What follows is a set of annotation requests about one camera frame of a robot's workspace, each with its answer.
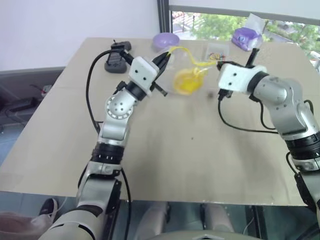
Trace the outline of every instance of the table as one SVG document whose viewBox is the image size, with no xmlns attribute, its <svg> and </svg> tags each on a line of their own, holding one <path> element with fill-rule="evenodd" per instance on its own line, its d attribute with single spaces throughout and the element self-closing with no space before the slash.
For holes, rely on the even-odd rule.
<svg viewBox="0 0 320 240">
<path fill-rule="evenodd" d="M 150 39 L 129 41 L 133 56 L 156 55 Z M 76 195 L 79 176 L 97 140 L 85 101 L 86 78 L 93 59 L 112 42 L 88 38 L 81 45 L 2 164 L 0 191 Z M 198 59 L 207 43 L 181 41 Z M 250 53 L 227 44 L 230 58 L 244 64 Z M 96 64 L 89 92 L 97 121 L 104 119 L 105 101 L 117 84 L 128 80 L 127 74 L 106 72 L 105 60 Z M 298 46 L 264 43 L 255 63 L 266 66 L 272 75 L 300 81 L 320 120 L 319 76 Z M 217 76 L 218 70 L 211 69 L 205 86 L 190 97 L 163 97 L 155 91 L 135 108 L 121 162 L 132 199 L 304 205 L 286 163 L 285 142 L 274 134 L 234 130 L 219 119 Z M 213 99 L 208 99 L 208 90 L 214 92 Z M 259 105 L 248 96 L 224 99 L 222 112 L 236 126 L 262 129 Z M 268 114 L 265 121 L 271 125 Z M 121 198 L 126 197 L 122 189 Z"/>
</svg>

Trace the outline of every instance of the plastic bag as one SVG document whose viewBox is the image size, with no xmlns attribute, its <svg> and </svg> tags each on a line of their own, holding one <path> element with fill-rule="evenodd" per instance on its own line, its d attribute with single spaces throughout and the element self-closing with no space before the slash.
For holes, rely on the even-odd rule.
<svg viewBox="0 0 320 240">
<path fill-rule="evenodd" d="M 217 64 L 216 61 L 196 61 L 183 46 L 173 46 L 168 51 L 171 57 L 157 84 L 171 94 L 191 95 L 203 85 L 209 68 Z"/>
</svg>

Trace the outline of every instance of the person's foot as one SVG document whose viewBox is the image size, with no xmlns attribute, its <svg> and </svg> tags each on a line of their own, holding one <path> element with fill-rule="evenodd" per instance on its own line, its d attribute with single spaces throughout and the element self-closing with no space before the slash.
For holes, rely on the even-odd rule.
<svg viewBox="0 0 320 240">
<path fill-rule="evenodd" d="M 57 210 L 58 210 L 58 202 L 54 198 L 48 198 L 47 200 L 45 200 L 44 204 L 42 205 L 41 210 L 39 212 L 39 216 L 46 214 L 53 221 L 55 220 Z"/>
</svg>

